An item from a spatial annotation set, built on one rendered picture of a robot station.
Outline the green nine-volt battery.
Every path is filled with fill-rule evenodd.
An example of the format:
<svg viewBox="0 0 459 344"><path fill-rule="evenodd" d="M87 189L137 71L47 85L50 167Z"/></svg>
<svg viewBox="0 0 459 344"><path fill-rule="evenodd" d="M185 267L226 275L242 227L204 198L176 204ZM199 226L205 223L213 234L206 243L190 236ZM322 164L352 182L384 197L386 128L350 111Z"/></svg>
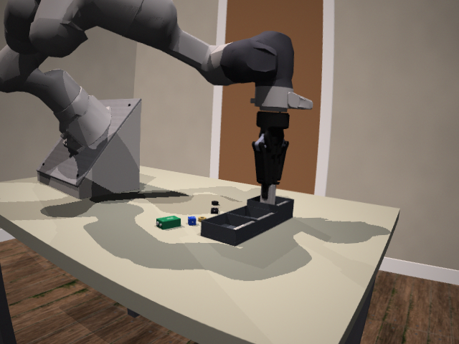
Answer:
<svg viewBox="0 0 459 344"><path fill-rule="evenodd" d="M177 216L167 216L156 219L156 226L160 229L170 229L181 226L181 219Z"/></svg>

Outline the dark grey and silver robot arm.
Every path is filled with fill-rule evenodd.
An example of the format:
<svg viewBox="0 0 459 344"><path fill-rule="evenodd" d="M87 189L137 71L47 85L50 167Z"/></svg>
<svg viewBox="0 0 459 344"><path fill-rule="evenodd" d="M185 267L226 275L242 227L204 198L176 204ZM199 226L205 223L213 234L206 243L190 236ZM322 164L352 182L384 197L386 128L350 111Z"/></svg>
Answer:
<svg viewBox="0 0 459 344"><path fill-rule="evenodd" d="M38 97L59 120L63 144L78 153L106 131L111 107L88 97L66 71L43 73L38 67L48 56L70 55L88 39L85 30L96 26L179 59L213 85L255 82L250 103L260 110L313 108L293 92L294 51L284 33L264 31L216 46L179 28L172 0L8 0L0 91Z"/></svg>

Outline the black rack of bins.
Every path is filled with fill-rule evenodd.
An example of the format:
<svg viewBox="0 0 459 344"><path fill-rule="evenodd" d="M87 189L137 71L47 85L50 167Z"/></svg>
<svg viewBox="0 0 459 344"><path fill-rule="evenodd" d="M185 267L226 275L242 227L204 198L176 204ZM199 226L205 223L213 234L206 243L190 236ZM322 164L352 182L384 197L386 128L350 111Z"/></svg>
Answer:
<svg viewBox="0 0 459 344"><path fill-rule="evenodd" d="M201 220L201 237L236 247L293 218L293 206L294 199L275 196L273 205L253 197L246 206Z"/></svg>

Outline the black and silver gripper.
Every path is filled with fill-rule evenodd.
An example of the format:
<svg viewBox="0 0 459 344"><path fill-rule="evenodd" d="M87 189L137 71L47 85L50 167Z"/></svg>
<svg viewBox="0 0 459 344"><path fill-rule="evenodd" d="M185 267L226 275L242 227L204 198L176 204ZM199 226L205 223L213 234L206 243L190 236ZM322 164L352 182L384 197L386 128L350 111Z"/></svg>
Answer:
<svg viewBox="0 0 459 344"><path fill-rule="evenodd" d="M260 134L258 141L252 142L252 147L255 154L256 178L257 182L261 183L260 202L263 203L275 204L276 184L280 184L278 181L281 180L289 145L289 142L284 140L283 132L283 129L289 128L289 117L289 113L257 112L256 125L260 127Z"/></svg>

